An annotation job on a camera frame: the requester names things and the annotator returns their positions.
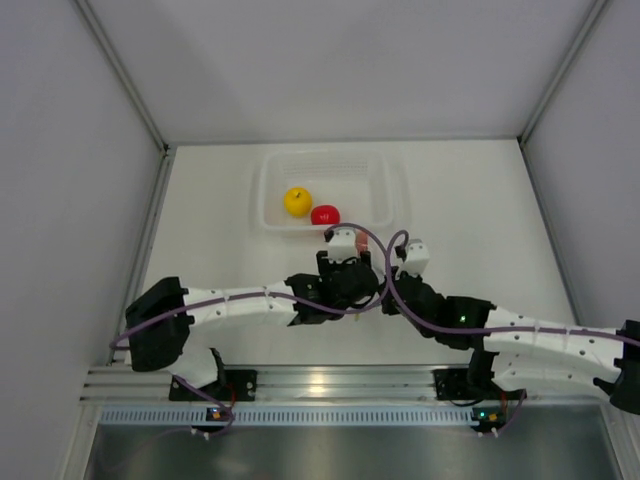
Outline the red fake apple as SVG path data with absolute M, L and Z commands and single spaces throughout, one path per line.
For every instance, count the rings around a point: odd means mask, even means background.
M 318 205 L 311 210 L 310 220 L 312 225 L 334 225 L 341 221 L 341 214 L 334 205 Z

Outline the yellow fake apple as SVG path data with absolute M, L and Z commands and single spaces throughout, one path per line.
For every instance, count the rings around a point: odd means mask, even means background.
M 283 205 L 285 211 L 292 217 L 305 217 L 312 209 L 312 195 L 302 187 L 290 188 L 283 197 Z

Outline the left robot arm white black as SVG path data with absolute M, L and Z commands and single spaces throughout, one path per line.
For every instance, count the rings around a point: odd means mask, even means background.
M 336 262 L 321 251 L 316 260 L 315 274 L 257 288 L 206 290 L 188 288 L 178 277 L 159 280 L 125 311 L 132 370 L 168 371 L 202 398 L 215 399 L 226 386 L 217 331 L 320 325 L 367 308 L 377 295 L 369 253 Z

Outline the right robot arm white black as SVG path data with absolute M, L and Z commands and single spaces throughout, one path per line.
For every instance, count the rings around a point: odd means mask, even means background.
M 421 277 L 393 273 L 383 303 L 425 338 L 471 351 L 468 388 L 558 391 L 594 396 L 630 414 L 639 412 L 639 323 L 618 329 L 536 320 L 487 300 L 437 293 Z

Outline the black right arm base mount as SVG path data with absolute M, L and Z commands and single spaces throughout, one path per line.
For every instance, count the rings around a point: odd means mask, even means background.
M 472 406 L 487 398 L 485 391 L 470 383 L 467 368 L 443 368 L 433 371 L 436 398 L 457 406 Z

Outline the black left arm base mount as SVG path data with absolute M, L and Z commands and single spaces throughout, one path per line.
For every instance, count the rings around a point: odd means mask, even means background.
M 257 391 L 258 372 L 253 369 L 226 370 L 221 380 L 197 387 L 197 390 L 221 402 L 253 402 Z M 171 379 L 168 398 L 173 402 L 203 401 L 204 398 L 177 380 Z

